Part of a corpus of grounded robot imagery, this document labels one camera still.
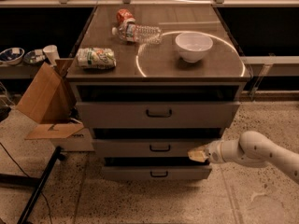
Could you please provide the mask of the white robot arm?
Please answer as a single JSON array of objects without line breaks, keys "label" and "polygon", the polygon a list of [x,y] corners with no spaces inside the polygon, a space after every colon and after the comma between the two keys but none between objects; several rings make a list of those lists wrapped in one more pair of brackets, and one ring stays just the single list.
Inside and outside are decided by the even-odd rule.
[{"label": "white robot arm", "polygon": [[254,131],[242,133],[235,140],[215,140],[188,151],[192,161],[212,163],[234,162],[250,168],[274,165],[284,175],[299,184],[299,154],[272,142]]}]

